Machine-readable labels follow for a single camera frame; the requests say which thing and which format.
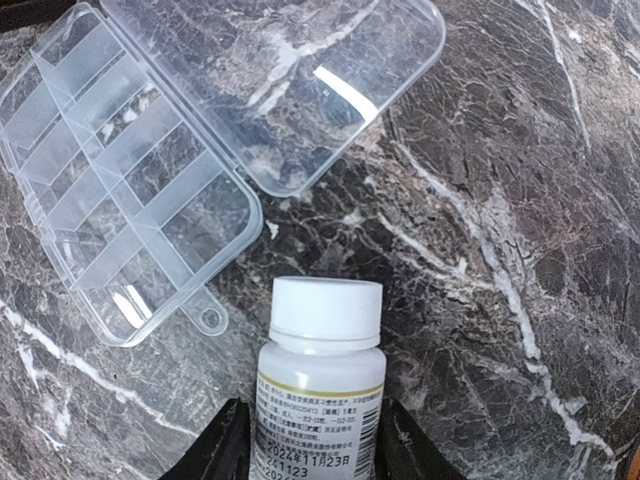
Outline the white pill bottle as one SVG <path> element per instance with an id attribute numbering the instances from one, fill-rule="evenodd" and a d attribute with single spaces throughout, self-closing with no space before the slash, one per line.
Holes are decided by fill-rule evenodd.
<path id="1" fill-rule="evenodd" d="M 255 469 L 262 479 L 369 479 L 387 360 L 383 287 L 278 277 L 259 353 Z"/>

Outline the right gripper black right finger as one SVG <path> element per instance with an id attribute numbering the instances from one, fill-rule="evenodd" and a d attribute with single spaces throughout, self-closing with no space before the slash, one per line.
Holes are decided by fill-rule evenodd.
<path id="1" fill-rule="evenodd" d="M 382 402 L 382 478 L 463 480 L 411 414 L 394 398 Z"/>

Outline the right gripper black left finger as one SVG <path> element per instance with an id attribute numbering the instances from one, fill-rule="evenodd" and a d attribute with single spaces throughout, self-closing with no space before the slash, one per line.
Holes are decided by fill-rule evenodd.
<path id="1" fill-rule="evenodd" d="M 160 480 L 248 480 L 250 407 L 227 400 L 179 461 Z"/>

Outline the clear plastic pill organizer box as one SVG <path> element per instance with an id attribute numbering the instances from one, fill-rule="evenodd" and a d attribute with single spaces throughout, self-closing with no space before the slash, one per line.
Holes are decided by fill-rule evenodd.
<path id="1" fill-rule="evenodd" d="M 429 1 L 74 1 L 1 83 L 1 152 L 94 334 L 174 312 L 228 325 L 209 281 L 260 193 L 314 184 L 440 57 Z"/>

